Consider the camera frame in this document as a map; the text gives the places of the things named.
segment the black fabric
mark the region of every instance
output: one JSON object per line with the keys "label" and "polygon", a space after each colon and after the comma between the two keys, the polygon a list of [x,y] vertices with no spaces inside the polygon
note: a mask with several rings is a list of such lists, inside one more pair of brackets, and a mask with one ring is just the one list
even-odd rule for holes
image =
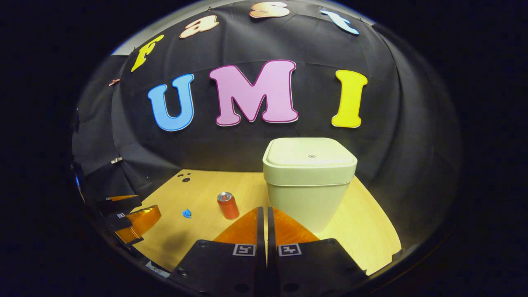
{"label": "black fabric", "polygon": [[113,55],[93,74],[79,100],[79,129],[72,135],[72,153],[80,164],[84,196],[93,205],[105,197],[135,194],[119,164],[110,161],[119,156],[114,146],[111,124],[111,99],[114,86],[127,56]]}
{"label": "black fabric", "polygon": [[[132,73],[137,50],[130,55],[112,112],[117,149],[140,144],[182,168],[259,172],[271,140],[325,136],[358,155],[361,165],[357,175],[368,185],[389,149],[398,113],[397,74],[383,40],[370,26],[345,15],[361,34],[344,33],[319,12],[324,7],[301,2],[288,2],[291,13],[286,17],[255,20],[249,16],[254,3],[216,7],[166,29],[147,61]],[[186,25],[211,14],[217,16],[217,27],[186,39],[178,37]],[[216,125],[218,94],[209,72],[234,64],[254,82],[264,63],[273,59],[289,59],[297,65],[292,93],[299,120],[270,124],[258,117],[253,123],[243,118],[236,126]],[[331,124],[339,107],[341,83],[335,71],[340,69],[359,72],[369,80],[363,90],[361,129]],[[156,125],[147,93],[157,85],[170,86],[174,78],[187,73],[194,74],[193,120],[181,131],[164,131]],[[174,100],[177,90],[169,87],[165,97],[169,114],[179,114],[179,102]],[[265,108],[262,104],[259,115]],[[237,106],[235,111],[241,114]]]}
{"label": "black fabric", "polygon": [[[101,66],[101,78],[92,80],[79,103],[81,124],[73,145],[88,178],[106,166],[122,170],[113,173],[119,180],[97,171],[98,180],[108,184],[98,185],[97,193],[122,187],[119,194],[146,197],[182,168],[261,172],[271,140],[329,137],[357,157],[356,176],[390,218],[402,247],[422,242],[442,221],[460,166],[458,123],[441,79],[408,45],[378,25],[339,12],[360,32],[353,36],[319,12],[329,9],[298,1],[288,1],[291,12],[285,17],[253,19],[249,12],[258,2],[215,7],[167,28],[134,72],[130,70],[142,45],[126,61],[110,57]],[[185,26],[213,14],[219,22],[215,28],[179,38]],[[291,87],[299,119],[264,122],[263,103],[253,123],[242,117],[238,125],[218,126],[218,94],[209,72],[233,64],[254,83],[264,63],[274,59],[297,65]],[[356,129],[331,124],[340,103],[341,83],[335,77],[340,69],[368,79],[359,113],[362,124]],[[108,87],[117,73],[120,82]],[[188,73],[194,74],[193,120],[180,131],[162,130],[147,93],[167,85],[167,109],[176,116],[180,105],[171,83]],[[117,156],[123,160],[109,164]]]}
{"label": "black fabric", "polygon": [[407,248],[432,234],[456,196],[460,131],[438,75],[388,29],[373,27],[394,56],[402,93],[398,128],[369,191],[391,220],[402,248]]}

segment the hole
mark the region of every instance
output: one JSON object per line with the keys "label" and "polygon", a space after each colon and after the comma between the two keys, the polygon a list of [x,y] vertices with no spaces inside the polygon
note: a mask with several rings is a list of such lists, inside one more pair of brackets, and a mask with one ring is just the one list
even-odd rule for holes
{"label": "hole", "polygon": [[187,277],[187,272],[181,268],[178,268],[178,274],[183,277]]}
{"label": "hole", "polygon": [[236,286],[234,286],[234,290],[239,293],[246,293],[249,291],[249,287],[246,284],[237,284]]}
{"label": "hole", "polygon": [[289,283],[289,284],[285,284],[283,289],[285,292],[288,292],[288,293],[295,292],[299,290],[299,285],[296,283]]}

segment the blue object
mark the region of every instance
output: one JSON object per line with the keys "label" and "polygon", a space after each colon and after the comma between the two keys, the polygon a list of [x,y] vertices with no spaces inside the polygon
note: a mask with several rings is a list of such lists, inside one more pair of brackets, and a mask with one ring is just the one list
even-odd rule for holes
{"label": "blue object", "polygon": [[154,119],[161,129],[166,131],[178,131],[187,127],[193,120],[194,107],[190,85],[193,79],[193,74],[186,74],[177,77],[172,81],[172,86],[178,90],[180,106],[182,109],[180,115],[177,117],[168,115],[167,106],[165,104],[165,91],[167,90],[167,85],[159,85],[148,92],[147,97],[152,103]]}
{"label": "blue object", "polygon": [[192,219],[191,218],[191,211],[186,209],[184,212],[183,212],[183,216],[186,217],[187,219]]}
{"label": "blue object", "polygon": [[347,24],[350,24],[350,21],[345,18],[340,17],[337,13],[330,12],[330,11],[321,11],[321,13],[328,15],[330,19],[332,20],[332,22],[334,22],[334,24],[336,24],[338,27],[345,30],[346,32],[352,33],[354,35],[359,35],[358,30],[351,28],[350,26],[347,25]]}

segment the trash can lid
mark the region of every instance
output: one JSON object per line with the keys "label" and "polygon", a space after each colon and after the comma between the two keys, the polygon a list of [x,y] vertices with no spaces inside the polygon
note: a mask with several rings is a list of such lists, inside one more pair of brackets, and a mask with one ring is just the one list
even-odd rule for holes
{"label": "trash can lid", "polygon": [[324,137],[278,138],[270,143],[266,161],[277,166],[350,166],[354,155],[339,142]]}
{"label": "trash can lid", "polygon": [[339,142],[323,137],[272,140],[262,158],[264,179],[275,185],[348,183],[357,159]]}

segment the yellow letter i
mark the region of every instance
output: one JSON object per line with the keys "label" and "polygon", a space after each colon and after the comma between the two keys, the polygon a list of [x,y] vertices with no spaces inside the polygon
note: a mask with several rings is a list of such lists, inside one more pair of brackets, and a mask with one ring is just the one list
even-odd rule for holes
{"label": "yellow letter i", "polygon": [[332,117],[336,127],[357,128],[361,125],[361,91],[367,84],[367,78],[357,72],[337,70],[335,76],[341,81],[341,99],[337,115]]}

